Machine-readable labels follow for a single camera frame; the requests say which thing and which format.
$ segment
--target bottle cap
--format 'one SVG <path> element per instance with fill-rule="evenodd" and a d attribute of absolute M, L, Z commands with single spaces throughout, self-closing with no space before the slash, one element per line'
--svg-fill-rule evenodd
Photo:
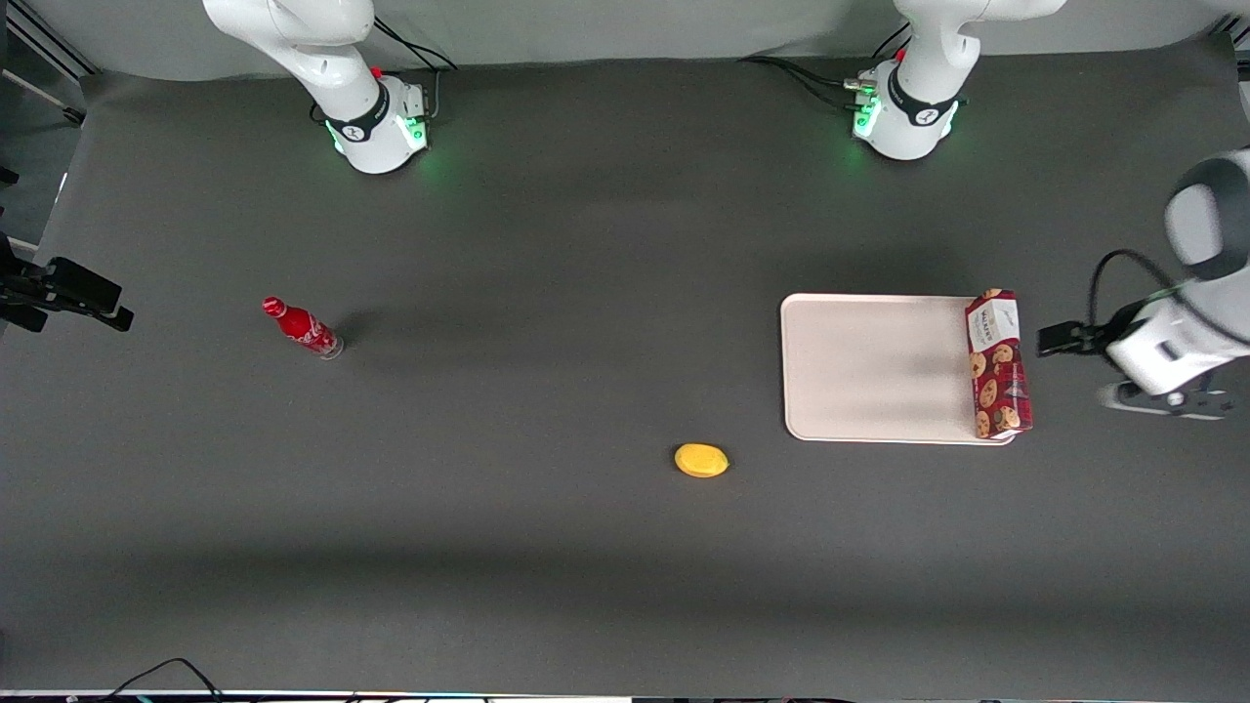
<path fill-rule="evenodd" d="M 270 318 L 280 318 L 286 314 L 286 303 L 282 303 L 280 299 L 274 298 L 272 295 L 265 298 L 265 301 L 261 303 L 260 306 L 265 310 L 265 314 L 269 315 Z"/>

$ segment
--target bottle label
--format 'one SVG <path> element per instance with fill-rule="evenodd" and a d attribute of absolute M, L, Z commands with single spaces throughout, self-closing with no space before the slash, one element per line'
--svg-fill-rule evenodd
<path fill-rule="evenodd" d="M 311 318 L 312 323 L 309 330 L 302 336 L 291 336 L 291 339 L 314 354 L 329 354 L 336 341 L 334 330 L 321 324 L 321 320 L 312 315 L 309 315 L 309 318 Z"/>

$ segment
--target green led light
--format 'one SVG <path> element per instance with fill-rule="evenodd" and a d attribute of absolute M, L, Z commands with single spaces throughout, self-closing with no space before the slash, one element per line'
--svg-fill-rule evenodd
<path fill-rule="evenodd" d="M 941 128 L 941 136 L 939 136 L 938 139 L 944 139 L 948 134 L 950 134 L 950 125 L 955 124 L 956 110 L 959 110 L 959 100 L 956 100 L 955 104 L 950 106 L 950 116 L 946 118 L 946 125 Z"/>
<path fill-rule="evenodd" d="M 395 123 L 404 128 L 404 136 L 414 151 L 425 149 L 425 125 L 420 118 L 401 118 L 395 115 Z"/>
<path fill-rule="evenodd" d="M 342 154 L 342 144 L 339 144 L 339 135 L 335 134 L 334 128 L 330 126 L 330 121 L 325 121 L 325 130 L 330 133 L 330 139 L 334 140 L 334 150 Z"/>
<path fill-rule="evenodd" d="M 872 128 L 876 125 L 876 118 L 881 114 L 881 99 L 872 96 L 868 105 L 860 108 L 860 113 L 864 116 L 855 119 L 855 134 L 862 139 L 868 139 L 868 135 L 872 134 Z"/>

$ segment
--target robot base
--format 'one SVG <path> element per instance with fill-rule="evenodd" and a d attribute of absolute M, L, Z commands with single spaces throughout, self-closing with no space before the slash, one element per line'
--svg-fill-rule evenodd
<path fill-rule="evenodd" d="M 1131 380 L 1112 383 L 1098 393 L 1099 403 L 1115 410 L 1172 415 L 1194 420 L 1222 420 L 1236 408 L 1236 399 L 1224 390 L 1202 388 L 1148 395 Z"/>
<path fill-rule="evenodd" d="M 389 93 L 390 108 L 369 139 L 349 141 L 326 124 L 334 136 L 334 148 L 358 171 L 366 174 L 394 171 L 429 144 L 425 94 L 421 86 L 408 85 L 394 76 L 382 76 L 379 83 Z"/>
<path fill-rule="evenodd" d="M 899 61 L 890 59 L 861 71 L 859 79 L 885 86 L 890 81 L 890 74 L 898 68 Z M 902 108 L 894 104 L 888 90 L 878 88 L 871 96 L 856 95 L 856 103 L 860 104 L 860 109 L 855 113 L 851 136 L 868 141 L 882 156 L 900 161 L 912 161 L 932 151 L 938 141 L 950 134 L 950 120 L 959 109 L 956 101 L 944 115 L 931 110 L 934 120 L 924 126 L 916 126 L 911 124 Z"/>

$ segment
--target white tray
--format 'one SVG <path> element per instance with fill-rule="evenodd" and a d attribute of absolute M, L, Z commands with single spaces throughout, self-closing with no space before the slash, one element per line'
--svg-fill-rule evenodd
<path fill-rule="evenodd" d="M 785 424 L 812 442 L 1001 447 L 979 439 L 971 298 L 795 293 L 781 301 Z"/>

